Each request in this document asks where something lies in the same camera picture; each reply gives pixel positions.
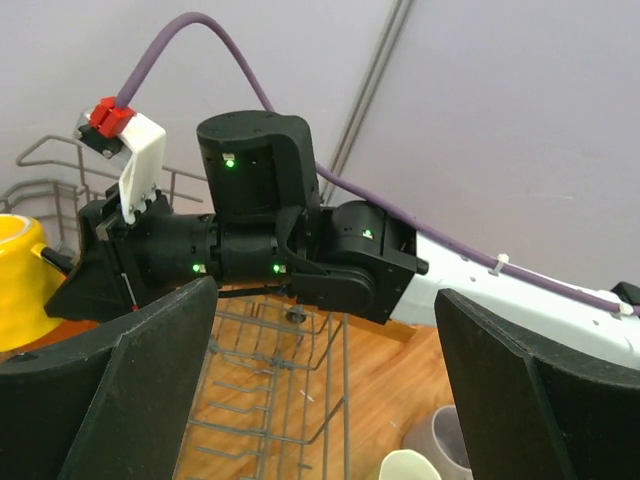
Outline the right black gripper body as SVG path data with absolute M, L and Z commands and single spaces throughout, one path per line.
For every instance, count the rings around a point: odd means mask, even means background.
M 200 276 L 220 278 L 220 229 L 212 213 L 178 214 L 160 193 L 128 225 L 111 189 L 85 205 L 78 221 L 81 249 L 100 248 L 125 305 L 146 305 Z

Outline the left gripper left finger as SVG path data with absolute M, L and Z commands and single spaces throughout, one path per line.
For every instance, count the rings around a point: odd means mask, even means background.
M 172 478 L 217 298 L 199 279 L 2 362 L 2 478 Z

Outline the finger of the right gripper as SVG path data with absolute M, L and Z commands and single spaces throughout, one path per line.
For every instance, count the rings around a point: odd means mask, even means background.
M 45 247 L 43 260 L 55 272 L 65 275 L 63 283 L 44 305 L 50 317 L 72 321 L 111 321 L 125 314 L 114 271 L 99 247 L 83 247 L 76 263 Z

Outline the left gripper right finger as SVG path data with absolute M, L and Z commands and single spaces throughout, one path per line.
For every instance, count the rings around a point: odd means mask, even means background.
M 476 479 L 636 479 L 639 373 L 445 289 L 437 328 Z

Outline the yellow enamel mug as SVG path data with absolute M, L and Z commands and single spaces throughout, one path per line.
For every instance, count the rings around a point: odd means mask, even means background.
M 44 260 L 48 247 L 39 221 L 1 215 L 1 351 L 34 350 L 73 336 L 70 323 L 50 317 L 45 303 L 64 276 Z

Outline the cream ceramic mug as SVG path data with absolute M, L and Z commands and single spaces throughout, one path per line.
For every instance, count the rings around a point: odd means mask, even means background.
M 382 460 L 378 480 L 441 480 L 435 466 L 422 454 L 401 449 L 390 452 Z

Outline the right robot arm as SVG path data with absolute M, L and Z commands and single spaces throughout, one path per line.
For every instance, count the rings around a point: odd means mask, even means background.
M 301 117 L 220 114 L 196 129 L 214 210 L 177 214 L 156 185 L 165 131 L 136 115 L 107 137 L 91 115 L 80 144 L 126 166 L 103 199 L 78 213 L 80 256 L 46 313 L 105 323 L 199 278 L 219 297 L 284 295 L 378 324 L 442 326 L 435 298 L 456 290 L 574 350 L 639 365 L 639 295 L 594 291 L 490 259 L 358 194 L 321 204 L 311 131 Z

